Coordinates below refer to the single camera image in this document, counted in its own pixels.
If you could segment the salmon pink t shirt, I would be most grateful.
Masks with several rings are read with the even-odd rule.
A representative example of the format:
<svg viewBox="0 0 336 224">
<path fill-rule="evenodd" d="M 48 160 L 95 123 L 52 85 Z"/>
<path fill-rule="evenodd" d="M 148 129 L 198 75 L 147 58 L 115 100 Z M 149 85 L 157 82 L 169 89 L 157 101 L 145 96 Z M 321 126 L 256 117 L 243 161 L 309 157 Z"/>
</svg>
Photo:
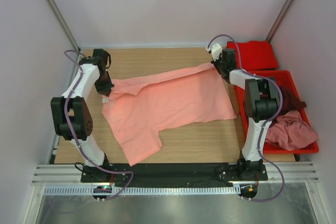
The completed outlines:
<svg viewBox="0 0 336 224">
<path fill-rule="evenodd" d="M 161 149 L 162 130 L 236 118 L 211 63 L 113 83 L 102 114 L 130 166 Z"/>
</svg>

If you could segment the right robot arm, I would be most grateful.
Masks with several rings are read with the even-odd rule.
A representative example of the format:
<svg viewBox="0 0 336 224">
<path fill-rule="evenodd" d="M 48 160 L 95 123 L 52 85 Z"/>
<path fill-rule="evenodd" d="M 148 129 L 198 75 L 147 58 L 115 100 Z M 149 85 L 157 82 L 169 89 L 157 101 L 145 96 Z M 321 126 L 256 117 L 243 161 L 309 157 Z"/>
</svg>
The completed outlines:
<svg viewBox="0 0 336 224">
<path fill-rule="evenodd" d="M 220 168 L 223 181 L 267 179 L 263 165 L 263 148 L 267 131 L 282 107 L 282 94 L 274 80 L 237 68 L 236 51 L 219 44 L 207 48 L 211 63 L 226 82 L 244 90 L 244 113 L 248 130 L 236 164 Z"/>
</svg>

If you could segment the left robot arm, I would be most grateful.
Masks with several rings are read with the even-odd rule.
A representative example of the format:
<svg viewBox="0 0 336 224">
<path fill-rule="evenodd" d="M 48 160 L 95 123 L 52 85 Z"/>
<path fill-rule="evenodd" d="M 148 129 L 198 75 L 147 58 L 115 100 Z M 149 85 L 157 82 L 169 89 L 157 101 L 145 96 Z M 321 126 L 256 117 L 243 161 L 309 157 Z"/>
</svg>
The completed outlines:
<svg viewBox="0 0 336 224">
<path fill-rule="evenodd" d="M 78 71 L 68 89 L 50 102 L 55 132 L 76 147 L 87 166 L 94 167 L 92 174 L 98 181 L 106 182 L 111 169 L 92 135 L 93 119 L 86 100 L 92 88 L 109 97 L 114 87 L 108 73 L 111 55 L 104 49 L 94 49 L 91 57 L 75 50 L 66 50 L 64 55 Z"/>
</svg>

